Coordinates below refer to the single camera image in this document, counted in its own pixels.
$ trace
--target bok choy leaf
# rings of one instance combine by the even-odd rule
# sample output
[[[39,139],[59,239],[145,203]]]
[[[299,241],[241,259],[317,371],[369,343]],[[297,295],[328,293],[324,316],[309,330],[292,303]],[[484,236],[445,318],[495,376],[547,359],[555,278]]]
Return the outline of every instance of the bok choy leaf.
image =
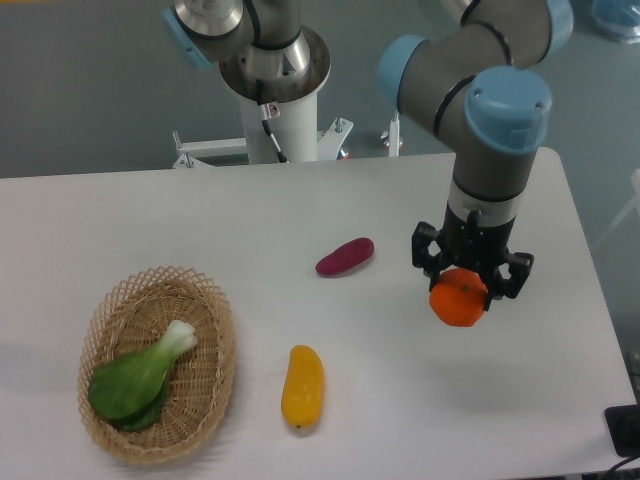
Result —
[[[97,368],[89,383],[91,407],[99,416],[121,425],[141,420],[158,404],[159,413],[175,361],[197,343],[194,332],[191,325],[174,320],[154,344]]]

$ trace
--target woven basket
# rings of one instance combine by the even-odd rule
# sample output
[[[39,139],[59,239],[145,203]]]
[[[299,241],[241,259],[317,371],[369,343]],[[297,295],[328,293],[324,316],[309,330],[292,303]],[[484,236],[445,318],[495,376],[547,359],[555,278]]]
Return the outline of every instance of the woven basket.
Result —
[[[197,345],[171,371],[159,420],[140,432],[119,431],[87,400],[95,368],[156,342],[172,320],[195,328]],[[93,441],[131,464],[157,464],[186,455],[213,434],[231,395],[235,333],[224,293],[193,270],[140,272],[116,286],[96,310],[81,356],[78,402]]]

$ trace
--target black cable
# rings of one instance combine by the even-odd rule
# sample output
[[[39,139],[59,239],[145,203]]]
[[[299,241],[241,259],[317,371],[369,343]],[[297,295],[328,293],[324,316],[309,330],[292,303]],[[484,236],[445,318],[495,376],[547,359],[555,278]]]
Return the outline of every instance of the black cable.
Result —
[[[256,80],[256,103],[258,105],[264,105],[263,101],[263,90],[264,90],[264,82],[260,79]],[[282,153],[282,149],[280,148],[280,144],[278,140],[276,140],[276,136],[271,131],[269,127],[269,123],[267,120],[262,120],[262,129],[264,133],[266,133],[267,137],[271,139],[271,143],[276,150],[276,155],[278,157],[278,162],[280,163],[289,163],[289,159],[285,157],[284,153]]]
[[[624,467],[627,463],[631,463],[634,460],[638,460],[639,458],[640,458],[640,455],[635,455],[633,457],[625,458],[620,463],[616,463],[613,467],[607,470],[607,473],[604,474],[601,480],[611,480],[616,470],[618,470],[620,467]]]

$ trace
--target orange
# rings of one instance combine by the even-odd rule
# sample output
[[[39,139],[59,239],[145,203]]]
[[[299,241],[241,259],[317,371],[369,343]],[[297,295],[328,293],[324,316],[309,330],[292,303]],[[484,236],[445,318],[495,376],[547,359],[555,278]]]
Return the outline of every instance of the orange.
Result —
[[[487,287],[480,276],[464,268],[442,272],[431,290],[429,305],[447,325],[471,327],[484,314]]]

